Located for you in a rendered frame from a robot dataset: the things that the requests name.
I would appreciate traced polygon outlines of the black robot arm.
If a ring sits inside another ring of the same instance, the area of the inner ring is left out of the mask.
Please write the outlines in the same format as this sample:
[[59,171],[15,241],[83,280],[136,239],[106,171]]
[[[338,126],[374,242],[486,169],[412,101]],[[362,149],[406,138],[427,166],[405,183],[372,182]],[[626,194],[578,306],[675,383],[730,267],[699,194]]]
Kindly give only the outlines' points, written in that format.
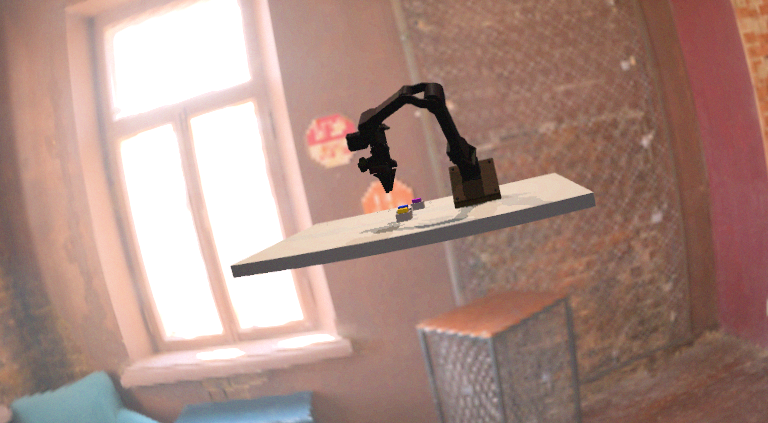
[[[414,94],[424,92],[424,99]],[[348,150],[353,152],[370,147],[387,144],[385,131],[390,129],[382,122],[405,104],[413,104],[419,108],[427,108],[433,113],[447,140],[446,154],[449,161],[459,167],[463,181],[481,179],[481,167],[476,157],[476,148],[469,145],[459,134],[455,122],[445,104],[443,87],[438,83],[419,83],[404,85],[390,98],[387,98],[376,108],[370,108],[360,115],[358,130],[346,133],[345,139]],[[367,171],[371,165],[377,164],[374,154],[369,158],[361,157],[357,163],[361,172]],[[479,178],[480,177],[480,178]],[[464,180],[465,179],[465,180]]]

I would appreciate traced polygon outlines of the yellow button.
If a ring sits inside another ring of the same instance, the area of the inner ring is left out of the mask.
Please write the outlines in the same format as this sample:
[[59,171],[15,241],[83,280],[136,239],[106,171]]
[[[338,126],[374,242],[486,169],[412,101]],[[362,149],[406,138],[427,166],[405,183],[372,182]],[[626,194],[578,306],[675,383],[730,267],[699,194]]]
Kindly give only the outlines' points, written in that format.
[[413,218],[412,211],[411,210],[409,211],[408,207],[398,209],[397,212],[398,213],[395,215],[397,222],[407,221]]

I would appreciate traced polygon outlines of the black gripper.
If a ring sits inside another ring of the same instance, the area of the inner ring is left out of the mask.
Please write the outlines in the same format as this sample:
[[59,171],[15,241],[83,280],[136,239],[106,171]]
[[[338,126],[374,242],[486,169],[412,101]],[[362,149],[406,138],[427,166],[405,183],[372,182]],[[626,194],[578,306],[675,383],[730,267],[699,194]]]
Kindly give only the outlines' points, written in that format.
[[374,154],[377,164],[371,165],[369,172],[380,180],[386,193],[393,190],[396,168],[392,168],[397,167],[397,161],[390,158],[389,150],[388,144],[384,144],[371,147],[370,151],[370,154]]

